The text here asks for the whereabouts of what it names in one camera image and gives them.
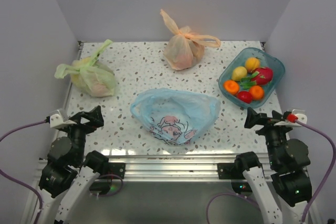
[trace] bowl of fruit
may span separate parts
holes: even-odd
[[[284,64],[258,48],[245,48],[221,74],[222,94],[236,105],[262,106],[285,74]]]

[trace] plastic bag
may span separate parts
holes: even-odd
[[[154,137],[170,145],[188,144],[218,118],[221,103],[205,94],[151,89],[138,95],[131,113]]]
[[[98,62],[99,55],[112,43],[109,39],[91,56],[74,60],[72,66],[60,64],[55,78],[63,79],[70,74],[71,82],[83,92],[93,97],[106,97],[114,94],[116,82],[113,71]]]
[[[188,26],[179,29],[164,10],[161,10],[160,14],[166,27],[175,34],[163,52],[173,69],[182,70],[196,65],[204,56],[204,47],[220,47],[221,41],[216,37],[193,33]]]

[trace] pink cartoon character print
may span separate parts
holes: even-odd
[[[190,143],[190,139],[196,134],[197,130],[188,130],[188,122],[186,125],[181,123],[180,120],[174,116],[165,116],[161,119],[160,123],[157,125],[152,125],[150,127],[151,133],[158,139],[164,140],[169,144],[182,144]]]

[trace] red connector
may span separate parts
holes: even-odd
[[[289,122],[295,123],[297,119],[299,119],[296,115],[294,114],[289,114],[288,117],[286,118]]]

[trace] terrazzo table surface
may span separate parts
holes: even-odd
[[[87,136],[86,153],[104,155],[226,154],[267,152],[265,139],[244,128],[246,110],[227,100],[218,88],[224,69],[247,47],[261,49],[258,41],[223,41],[220,48],[206,48],[205,56],[195,67],[174,71],[164,59],[166,42],[115,42],[100,55],[100,62],[110,67],[118,88],[113,97],[92,98],[72,86],[67,112],[90,111],[101,105],[104,127]],[[84,43],[81,58],[89,57],[101,43]],[[216,123],[190,145],[170,146],[152,137],[132,118],[130,104],[137,94],[153,88],[169,88],[203,93],[220,100]],[[275,92],[258,112],[280,111]]]

